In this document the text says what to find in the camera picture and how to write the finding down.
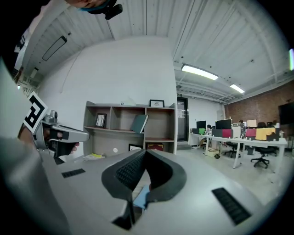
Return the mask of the person's left hand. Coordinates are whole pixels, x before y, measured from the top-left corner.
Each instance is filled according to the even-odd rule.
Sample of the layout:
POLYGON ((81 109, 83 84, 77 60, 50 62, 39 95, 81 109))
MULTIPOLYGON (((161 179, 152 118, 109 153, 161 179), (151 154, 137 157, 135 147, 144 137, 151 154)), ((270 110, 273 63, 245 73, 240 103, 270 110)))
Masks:
POLYGON ((55 157, 66 156, 73 154, 79 146, 77 143, 62 143, 57 140, 62 140, 63 132, 58 132, 54 129, 45 128, 43 129, 44 141, 50 150, 55 152, 55 157))

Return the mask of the black framed bird picture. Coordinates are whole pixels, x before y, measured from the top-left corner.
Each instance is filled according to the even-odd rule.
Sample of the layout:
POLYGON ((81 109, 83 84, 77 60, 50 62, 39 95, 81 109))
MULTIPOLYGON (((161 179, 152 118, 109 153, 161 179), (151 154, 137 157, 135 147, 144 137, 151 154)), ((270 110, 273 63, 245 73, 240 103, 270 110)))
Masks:
POLYGON ((164 100, 150 100, 149 101, 149 106, 150 107, 156 107, 156 108, 164 108, 165 104, 164 104, 164 100))

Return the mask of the yellow-green magazine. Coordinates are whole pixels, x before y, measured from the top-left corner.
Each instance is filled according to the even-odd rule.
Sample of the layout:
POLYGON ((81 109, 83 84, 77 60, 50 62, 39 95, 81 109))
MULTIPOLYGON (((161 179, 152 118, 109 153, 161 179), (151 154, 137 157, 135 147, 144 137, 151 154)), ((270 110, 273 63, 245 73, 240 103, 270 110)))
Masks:
POLYGON ((93 160, 98 160, 98 159, 103 159, 103 158, 105 158, 105 156, 91 153, 87 156, 84 156, 83 161, 93 161, 93 160))

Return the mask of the black wall television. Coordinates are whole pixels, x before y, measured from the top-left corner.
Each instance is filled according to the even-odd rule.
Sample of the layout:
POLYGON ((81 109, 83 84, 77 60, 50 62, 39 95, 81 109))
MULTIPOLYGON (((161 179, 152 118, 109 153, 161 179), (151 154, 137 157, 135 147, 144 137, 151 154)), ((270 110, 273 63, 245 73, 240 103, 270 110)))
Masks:
POLYGON ((278 110, 281 125, 294 123, 294 102, 280 105, 278 110))

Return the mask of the black office chair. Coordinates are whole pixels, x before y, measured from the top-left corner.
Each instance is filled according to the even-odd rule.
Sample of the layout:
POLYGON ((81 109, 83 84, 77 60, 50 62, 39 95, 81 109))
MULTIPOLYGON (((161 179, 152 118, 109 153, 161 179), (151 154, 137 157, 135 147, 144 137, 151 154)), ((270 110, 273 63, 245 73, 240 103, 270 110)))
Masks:
POLYGON ((238 146, 238 143, 229 141, 229 142, 226 142, 226 146, 231 147, 232 149, 229 151, 223 152, 223 154, 226 155, 227 153, 230 153, 230 158, 233 158, 233 156, 236 156, 237 150, 241 150, 241 148, 243 147, 243 144, 240 144, 240 146, 238 146))
POLYGON ((260 163, 263 163, 264 166, 265 166, 265 169, 267 169, 270 161, 265 159, 266 155, 272 154, 272 153, 277 155, 277 152, 276 152, 274 147, 267 147, 267 148, 265 148, 265 147, 255 147, 254 150, 256 152, 260 153, 259 158, 252 158, 250 160, 251 162, 255 161, 254 168, 257 167, 257 165, 259 165, 260 163))

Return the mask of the white paper notice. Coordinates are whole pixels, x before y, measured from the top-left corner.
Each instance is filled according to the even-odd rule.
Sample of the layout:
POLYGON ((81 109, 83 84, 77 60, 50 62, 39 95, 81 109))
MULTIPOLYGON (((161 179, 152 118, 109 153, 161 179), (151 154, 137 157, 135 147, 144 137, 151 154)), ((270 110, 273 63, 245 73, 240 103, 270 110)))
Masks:
POLYGON ((177 117, 178 118, 185 118, 186 114, 186 106, 184 101, 177 102, 177 117))

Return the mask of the white tissue box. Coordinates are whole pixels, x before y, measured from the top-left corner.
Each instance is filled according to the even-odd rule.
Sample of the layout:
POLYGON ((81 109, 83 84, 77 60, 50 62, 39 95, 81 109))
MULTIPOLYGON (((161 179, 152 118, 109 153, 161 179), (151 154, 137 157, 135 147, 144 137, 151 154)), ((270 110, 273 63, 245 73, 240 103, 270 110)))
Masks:
POLYGON ((120 102, 120 105, 121 106, 136 106, 136 102, 128 96, 122 99, 122 101, 120 102))

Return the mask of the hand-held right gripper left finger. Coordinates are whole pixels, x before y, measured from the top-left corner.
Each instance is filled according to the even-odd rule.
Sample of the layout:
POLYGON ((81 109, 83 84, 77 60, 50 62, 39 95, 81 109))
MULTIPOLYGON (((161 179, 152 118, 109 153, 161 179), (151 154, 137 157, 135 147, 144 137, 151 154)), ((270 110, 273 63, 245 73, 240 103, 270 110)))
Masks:
POLYGON ((145 151, 100 160, 79 157, 57 165, 43 155, 43 166, 58 204, 58 235, 146 235, 135 221, 132 193, 145 171, 145 151))

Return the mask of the teal hardcover book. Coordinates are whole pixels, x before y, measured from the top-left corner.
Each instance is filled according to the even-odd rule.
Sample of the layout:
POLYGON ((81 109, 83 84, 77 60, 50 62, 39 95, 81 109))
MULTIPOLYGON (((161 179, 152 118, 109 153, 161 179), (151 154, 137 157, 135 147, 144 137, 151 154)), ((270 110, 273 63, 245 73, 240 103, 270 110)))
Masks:
POLYGON ((148 121, 148 115, 137 115, 131 126, 131 131, 134 131, 137 134, 141 134, 145 128, 145 125, 148 121))

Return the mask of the blue book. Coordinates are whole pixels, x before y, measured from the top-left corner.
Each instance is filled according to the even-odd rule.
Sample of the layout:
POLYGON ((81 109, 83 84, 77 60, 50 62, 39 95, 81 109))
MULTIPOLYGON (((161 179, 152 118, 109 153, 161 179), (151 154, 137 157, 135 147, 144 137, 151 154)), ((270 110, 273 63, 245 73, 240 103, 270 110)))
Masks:
POLYGON ((133 201, 133 205, 135 207, 139 207, 143 210, 146 209, 146 196, 149 193, 149 186, 145 185, 142 190, 140 191, 140 193, 138 194, 138 196, 134 199, 133 201))

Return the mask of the yellow divider panel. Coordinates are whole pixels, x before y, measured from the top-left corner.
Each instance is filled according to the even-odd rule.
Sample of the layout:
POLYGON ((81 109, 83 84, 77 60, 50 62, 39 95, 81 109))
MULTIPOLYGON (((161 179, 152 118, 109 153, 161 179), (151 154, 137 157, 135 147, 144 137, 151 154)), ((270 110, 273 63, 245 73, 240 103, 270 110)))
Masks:
POLYGON ((256 140, 267 140, 267 136, 269 136, 269 135, 271 135, 273 133, 274 134, 276 133, 276 128, 275 127, 256 129, 255 139, 256 140))

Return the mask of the dark ceiling light panel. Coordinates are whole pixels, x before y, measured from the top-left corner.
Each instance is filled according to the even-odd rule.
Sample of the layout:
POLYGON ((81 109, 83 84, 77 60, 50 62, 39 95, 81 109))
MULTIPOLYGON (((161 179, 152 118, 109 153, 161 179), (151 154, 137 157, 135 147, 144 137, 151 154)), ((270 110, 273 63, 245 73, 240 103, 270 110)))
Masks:
POLYGON ((50 47, 49 49, 44 53, 42 56, 42 60, 48 61, 53 54, 58 51, 62 46, 64 46, 67 43, 67 39, 64 36, 59 37, 50 47))

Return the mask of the person's left forearm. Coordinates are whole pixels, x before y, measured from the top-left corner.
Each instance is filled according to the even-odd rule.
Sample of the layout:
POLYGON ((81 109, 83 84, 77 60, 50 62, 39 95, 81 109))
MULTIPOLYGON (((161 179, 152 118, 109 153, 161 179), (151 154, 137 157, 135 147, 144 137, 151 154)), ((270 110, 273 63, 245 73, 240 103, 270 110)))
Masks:
POLYGON ((24 124, 19 131, 18 139, 25 144, 30 145, 33 149, 37 150, 34 144, 32 133, 24 124))

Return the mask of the long ceiling light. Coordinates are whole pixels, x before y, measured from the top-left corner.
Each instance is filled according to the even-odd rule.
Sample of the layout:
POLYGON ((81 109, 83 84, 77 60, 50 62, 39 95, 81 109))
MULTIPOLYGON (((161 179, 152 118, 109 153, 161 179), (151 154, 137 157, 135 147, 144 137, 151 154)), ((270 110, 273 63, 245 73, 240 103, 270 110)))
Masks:
POLYGON ((243 94, 245 91, 243 89, 241 89, 240 87, 238 87, 235 84, 230 85, 230 87, 236 91, 238 91, 239 93, 243 94))
POLYGON ((199 76, 202 76, 202 77, 205 77, 205 78, 209 78, 211 80, 217 80, 218 77, 219 77, 216 74, 210 73, 210 72, 208 72, 206 70, 200 69, 198 67, 193 67, 193 66, 190 66, 190 65, 187 65, 187 64, 184 64, 181 67, 181 70, 184 71, 184 72, 187 72, 187 73, 192 73, 192 74, 196 74, 196 75, 199 75, 199 76))

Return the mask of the white wall conduit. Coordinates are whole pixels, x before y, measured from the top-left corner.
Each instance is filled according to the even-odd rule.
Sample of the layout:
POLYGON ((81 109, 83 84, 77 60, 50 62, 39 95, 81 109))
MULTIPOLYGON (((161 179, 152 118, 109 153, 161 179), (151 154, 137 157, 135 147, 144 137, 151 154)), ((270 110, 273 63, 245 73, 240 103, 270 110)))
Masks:
POLYGON ((70 68, 69 68, 69 70, 68 70, 68 72, 67 72, 67 74, 66 74, 66 76, 65 76, 65 79, 64 79, 64 81, 63 81, 63 83, 62 83, 62 86, 61 86, 61 88, 60 88, 60 90, 59 90, 59 93, 60 93, 60 94, 63 92, 63 89, 64 89, 64 85, 65 85, 65 83, 66 83, 66 80, 67 80, 67 78, 68 78, 68 76, 69 76, 69 74, 70 74, 70 72, 71 72, 71 70, 72 70, 72 68, 73 68, 73 66, 74 66, 74 64, 75 64, 75 62, 76 62, 76 60, 78 59, 78 57, 80 56, 80 54, 81 54, 82 51, 83 51, 83 49, 80 50, 80 51, 77 53, 77 56, 74 58, 74 61, 73 61, 73 63, 71 64, 71 66, 70 66, 70 68))

